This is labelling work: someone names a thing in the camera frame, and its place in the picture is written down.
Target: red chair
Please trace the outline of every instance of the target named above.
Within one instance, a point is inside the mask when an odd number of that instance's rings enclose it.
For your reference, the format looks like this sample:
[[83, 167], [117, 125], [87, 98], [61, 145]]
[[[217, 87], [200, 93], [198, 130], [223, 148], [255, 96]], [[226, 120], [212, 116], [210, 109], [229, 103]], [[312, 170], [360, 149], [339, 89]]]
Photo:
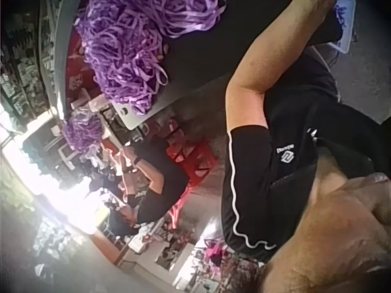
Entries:
[[216, 158], [207, 140], [197, 144], [185, 143], [171, 158], [180, 164], [189, 175], [191, 187], [198, 186], [216, 165]]

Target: white piping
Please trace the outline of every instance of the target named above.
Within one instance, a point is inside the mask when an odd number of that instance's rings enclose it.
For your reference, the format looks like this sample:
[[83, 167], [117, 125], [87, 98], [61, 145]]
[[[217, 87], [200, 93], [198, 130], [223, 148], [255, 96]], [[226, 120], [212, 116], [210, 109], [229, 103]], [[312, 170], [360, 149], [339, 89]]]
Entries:
[[276, 245], [268, 246], [267, 241], [258, 241], [255, 245], [251, 245], [250, 242], [249, 242], [248, 236], [245, 235], [245, 234], [241, 234], [241, 233], [238, 232], [238, 230], [236, 230], [236, 227], [238, 226], [238, 223], [239, 223], [239, 212], [238, 212], [238, 210], [236, 208], [236, 190], [235, 190], [235, 186], [234, 186], [234, 183], [233, 183], [234, 179], [235, 179], [236, 170], [235, 170], [235, 165], [233, 163], [231, 132], [228, 132], [228, 137], [230, 139], [229, 145], [228, 145], [228, 151], [229, 151], [230, 163], [231, 163], [231, 168], [232, 168], [232, 176], [231, 176], [231, 190], [232, 190], [232, 197], [233, 197], [233, 199], [232, 199], [232, 209], [233, 209], [233, 212], [236, 215], [236, 220], [235, 220], [235, 223], [233, 224], [232, 231], [233, 231], [233, 233], [236, 236], [243, 237], [244, 240], [246, 241], [247, 247], [249, 247], [249, 248], [254, 249], [254, 248], [257, 248], [258, 245], [263, 244], [265, 246], [266, 250], [272, 250], [273, 248], [276, 247]]

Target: tiled floor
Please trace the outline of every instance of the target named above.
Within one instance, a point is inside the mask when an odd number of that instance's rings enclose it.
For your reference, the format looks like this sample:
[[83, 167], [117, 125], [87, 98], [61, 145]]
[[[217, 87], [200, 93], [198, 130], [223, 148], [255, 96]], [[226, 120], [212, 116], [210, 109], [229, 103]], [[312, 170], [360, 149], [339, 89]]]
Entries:
[[[342, 101], [382, 122], [391, 112], [391, 35], [386, 23], [366, 2], [358, 1], [355, 41], [347, 55], [328, 45], [319, 48], [335, 76]], [[178, 100], [172, 110], [183, 122], [188, 136], [211, 140], [218, 164], [189, 197], [183, 215], [198, 222], [197, 234], [214, 220], [220, 222], [220, 196], [224, 179], [225, 112], [224, 92], [229, 76], [221, 77], [190, 96]]]

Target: shelf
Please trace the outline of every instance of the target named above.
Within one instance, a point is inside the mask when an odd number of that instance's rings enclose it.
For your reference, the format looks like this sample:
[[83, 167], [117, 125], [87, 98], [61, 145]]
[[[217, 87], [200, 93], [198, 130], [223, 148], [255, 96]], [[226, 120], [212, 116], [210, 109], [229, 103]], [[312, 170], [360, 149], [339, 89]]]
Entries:
[[51, 104], [57, 109], [59, 118], [63, 120], [67, 114], [67, 98], [65, 96], [65, 74], [67, 70], [68, 46], [73, 21], [78, 11], [80, 0], [66, 0], [60, 3], [56, 33], [54, 37], [54, 82], [56, 97]]

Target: black shirt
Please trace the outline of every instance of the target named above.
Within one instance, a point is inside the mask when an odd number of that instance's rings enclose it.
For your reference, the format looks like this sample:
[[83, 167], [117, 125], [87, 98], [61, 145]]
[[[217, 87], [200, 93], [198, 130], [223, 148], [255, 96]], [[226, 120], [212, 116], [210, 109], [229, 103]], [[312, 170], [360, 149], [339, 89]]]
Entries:
[[294, 233], [327, 147], [348, 178], [390, 176], [382, 128], [316, 91], [265, 101], [269, 129], [243, 126], [228, 135], [222, 223], [237, 252], [267, 261]]
[[122, 182], [121, 176], [115, 176], [114, 181], [109, 180], [107, 176], [103, 178], [102, 187], [109, 190], [112, 194], [114, 194], [117, 198], [123, 197], [123, 191], [118, 187], [118, 185]]
[[164, 176], [161, 194], [147, 189], [142, 197], [137, 214], [137, 223], [150, 223], [159, 220], [180, 199], [189, 182], [186, 172], [176, 164], [165, 150], [166, 144], [155, 137], [153, 142], [142, 142], [136, 147], [136, 154], [152, 164]]

